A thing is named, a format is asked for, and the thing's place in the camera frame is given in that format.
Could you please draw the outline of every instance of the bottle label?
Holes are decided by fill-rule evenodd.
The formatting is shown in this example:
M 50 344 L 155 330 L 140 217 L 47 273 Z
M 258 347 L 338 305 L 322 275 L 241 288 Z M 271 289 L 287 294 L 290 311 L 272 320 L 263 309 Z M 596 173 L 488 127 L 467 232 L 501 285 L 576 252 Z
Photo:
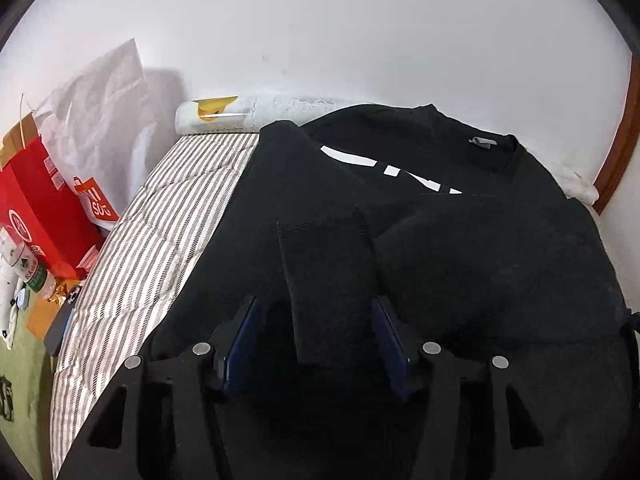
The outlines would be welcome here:
M 14 264 L 14 269 L 34 292 L 38 292 L 47 280 L 47 268 L 26 244 L 22 248 L 18 261 Z

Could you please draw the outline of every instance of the white circular logo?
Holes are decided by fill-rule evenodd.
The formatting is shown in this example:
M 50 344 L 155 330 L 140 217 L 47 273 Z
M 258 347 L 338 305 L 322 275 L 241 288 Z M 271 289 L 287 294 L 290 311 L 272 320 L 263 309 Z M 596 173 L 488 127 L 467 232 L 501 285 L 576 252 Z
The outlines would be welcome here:
M 18 213 L 13 209 L 9 209 L 9 220 L 11 220 L 11 225 L 14 226 L 15 231 L 20 235 L 20 237 L 25 242 L 31 242 L 31 233 L 22 221 L 22 218 L 20 218 L 20 215 L 18 215 Z

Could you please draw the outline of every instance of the green tablecloth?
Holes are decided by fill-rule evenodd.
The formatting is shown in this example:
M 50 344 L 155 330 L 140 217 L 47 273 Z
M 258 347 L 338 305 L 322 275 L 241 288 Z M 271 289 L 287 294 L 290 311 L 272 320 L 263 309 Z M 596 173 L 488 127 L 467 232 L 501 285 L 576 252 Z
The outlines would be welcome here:
M 26 328 L 34 297 L 27 310 L 18 312 L 13 349 L 0 340 L 0 375 L 12 383 L 14 400 L 14 421 L 0 417 L 0 432 L 34 480 L 50 480 L 49 407 L 55 362 Z

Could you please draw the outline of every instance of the plastic water bottle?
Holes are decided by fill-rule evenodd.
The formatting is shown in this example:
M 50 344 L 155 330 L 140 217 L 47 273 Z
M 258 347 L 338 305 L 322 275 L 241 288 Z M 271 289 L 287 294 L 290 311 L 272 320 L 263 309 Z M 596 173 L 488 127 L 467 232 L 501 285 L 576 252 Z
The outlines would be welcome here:
M 0 254 L 15 273 L 44 300 L 56 290 L 56 279 L 11 225 L 0 227 Z

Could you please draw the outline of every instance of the striped fabric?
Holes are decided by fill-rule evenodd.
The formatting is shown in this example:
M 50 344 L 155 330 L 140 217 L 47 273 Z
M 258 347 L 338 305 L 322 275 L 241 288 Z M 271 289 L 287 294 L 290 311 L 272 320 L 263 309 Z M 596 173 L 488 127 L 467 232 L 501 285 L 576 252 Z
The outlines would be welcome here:
M 257 141 L 258 134 L 182 137 L 114 227 L 58 360 L 50 416 L 54 476 L 111 377 L 180 293 Z

